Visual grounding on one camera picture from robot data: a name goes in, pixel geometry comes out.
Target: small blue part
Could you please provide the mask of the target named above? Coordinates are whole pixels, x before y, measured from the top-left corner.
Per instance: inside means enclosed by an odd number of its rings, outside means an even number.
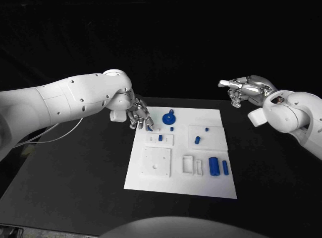
[[[162,116],[162,122],[166,125],[172,125],[176,121],[175,115],[174,115],[174,110],[169,110],[169,113],[164,114]]]
[[[198,143],[199,143],[199,136],[197,136],[195,138],[195,144],[198,145]]]
[[[211,176],[218,176],[220,175],[217,157],[210,157],[210,173],[211,173]]]
[[[227,167],[227,161],[222,160],[222,173],[224,175],[228,175],[228,167]]]

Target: cable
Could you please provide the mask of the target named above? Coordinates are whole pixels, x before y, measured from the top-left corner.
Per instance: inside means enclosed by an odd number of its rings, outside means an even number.
[[[33,137],[31,139],[28,139],[27,141],[21,142],[21,143],[18,143],[18,144],[14,146],[14,148],[15,148],[17,146],[20,146],[20,145],[27,144],[30,141],[33,141],[36,138],[38,138],[38,137],[40,137],[43,134],[46,134],[57,125],[59,125],[59,123],[57,123],[50,129],[47,129],[41,134],[38,134],[36,137]]]
[[[48,143],[48,142],[53,142],[53,141],[59,140],[60,138],[63,138],[63,137],[74,130],[74,128],[77,127],[77,125],[76,125],[76,126],[73,127],[73,129],[71,129],[63,136],[60,136],[57,139],[48,140],[48,141],[37,141],[37,142],[31,141],[30,143]]]

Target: blue round piece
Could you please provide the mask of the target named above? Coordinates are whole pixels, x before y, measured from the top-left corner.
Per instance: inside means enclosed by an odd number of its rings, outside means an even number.
[[[164,114],[162,116],[162,123],[166,125],[172,125],[176,121],[175,115],[174,115],[174,110],[169,110],[169,113]]]
[[[195,144],[198,145],[198,143],[199,143],[199,136],[197,136],[195,138]]]

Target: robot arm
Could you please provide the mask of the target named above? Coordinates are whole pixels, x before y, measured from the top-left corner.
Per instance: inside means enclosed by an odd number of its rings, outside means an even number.
[[[268,122],[279,132],[291,134],[299,144],[322,159],[322,99],[310,93],[277,91],[270,81],[256,75],[221,80],[218,86],[230,87],[234,107],[240,108],[244,100],[261,107],[247,115],[253,125]]]
[[[0,92],[0,161],[36,130],[109,108],[110,120],[152,128],[145,102],[135,97],[126,74],[116,69],[77,75],[47,85]]]

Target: white board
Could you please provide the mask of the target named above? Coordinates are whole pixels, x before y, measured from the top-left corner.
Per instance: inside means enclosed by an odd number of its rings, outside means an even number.
[[[165,125],[162,123],[162,116],[174,110],[174,115],[176,121],[172,125]],[[133,147],[129,158],[126,179],[125,179],[125,189],[179,193],[188,195],[201,195],[210,197],[222,198],[237,198],[233,173],[230,167],[227,144],[224,145],[221,140],[222,124],[220,111],[212,109],[188,109],[188,108],[164,108],[164,107],[148,107],[151,117],[153,119],[153,131],[136,130]],[[220,127],[211,129],[211,136],[220,137],[221,144],[205,145],[204,141],[208,136],[208,132],[202,131],[202,144],[201,147],[208,146],[208,148],[189,149],[189,126],[205,127]],[[146,134],[162,134],[174,135],[174,146],[161,143],[145,143],[148,138]],[[145,147],[166,148],[171,149],[171,160],[169,160],[169,177],[166,176],[145,176],[141,173],[141,163],[142,163],[142,150]],[[182,156],[192,156],[194,159],[194,169],[197,166],[195,160],[201,160],[201,170],[202,176],[189,176],[182,173]],[[210,174],[210,157],[218,158],[220,165],[220,176],[211,176]],[[227,160],[228,164],[228,175],[222,173],[222,160]]]

